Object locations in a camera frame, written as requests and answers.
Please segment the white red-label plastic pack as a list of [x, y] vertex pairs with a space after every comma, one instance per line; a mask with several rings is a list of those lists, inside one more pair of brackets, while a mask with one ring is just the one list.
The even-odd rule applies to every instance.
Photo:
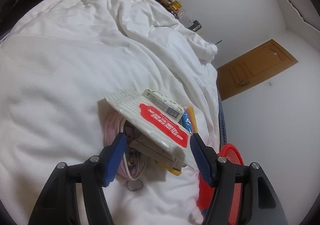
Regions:
[[190, 149], [191, 134], [177, 121], [167, 116], [157, 106], [134, 89], [124, 89], [105, 95], [106, 101], [130, 122], [140, 135], [145, 135], [162, 149], [197, 169]]

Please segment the red mesh basket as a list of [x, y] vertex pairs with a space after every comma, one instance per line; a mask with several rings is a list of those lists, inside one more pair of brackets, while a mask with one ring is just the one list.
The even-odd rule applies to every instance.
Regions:
[[199, 174], [197, 206], [203, 224], [237, 224], [241, 205], [244, 162], [235, 146], [225, 144], [219, 153], [196, 139], [193, 154], [204, 177]]

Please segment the pink patterned pouch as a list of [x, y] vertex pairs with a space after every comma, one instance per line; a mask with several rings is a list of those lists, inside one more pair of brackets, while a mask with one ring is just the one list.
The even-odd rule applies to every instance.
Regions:
[[105, 123], [104, 146], [112, 144], [120, 132], [126, 136], [126, 149], [120, 161], [118, 174], [126, 180], [135, 181], [143, 174], [148, 157], [130, 146], [137, 135], [140, 135], [140, 131], [118, 112], [114, 112], [107, 117]]

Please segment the yellow snack bag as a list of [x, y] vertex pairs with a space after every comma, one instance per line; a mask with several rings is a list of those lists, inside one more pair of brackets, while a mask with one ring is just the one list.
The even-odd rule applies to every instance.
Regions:
[[176, 170], [173, 168], [169, 168], [166, 165], [154, 160], [155, 163], [157, 163], [158, 165], [160, 165], [161, 167], [163, 167], [166, 171], [170, 172], [171, 174], [175, 175], [175, 176], [180, 176], [182, 174], [181, 170]]

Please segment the white duvet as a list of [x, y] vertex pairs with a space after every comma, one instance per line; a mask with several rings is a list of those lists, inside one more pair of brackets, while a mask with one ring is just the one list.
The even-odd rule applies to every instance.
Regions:
[[44, 0], [1, 42], [1, 201], [27, 224], [57, 163], [103, 148], [109, 93], [155, 89], [192, 106], [218, 150], [217, 47], [154, 0]]

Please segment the blue yellow red cloth pack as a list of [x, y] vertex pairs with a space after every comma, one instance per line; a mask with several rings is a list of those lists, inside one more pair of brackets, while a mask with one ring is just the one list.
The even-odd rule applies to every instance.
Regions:
[[192, 106], [184, 108], [184, 114], [180, 119], [180, 124], [189, 131], [189, 133], [198, 133], [195, 112]]

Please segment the brown wooden door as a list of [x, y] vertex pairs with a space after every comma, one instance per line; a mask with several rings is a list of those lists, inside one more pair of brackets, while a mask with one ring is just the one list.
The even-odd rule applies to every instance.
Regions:
[[297, 63], [293, 55], [271, 39], [217, 69], [221, 100], [244, 92]]

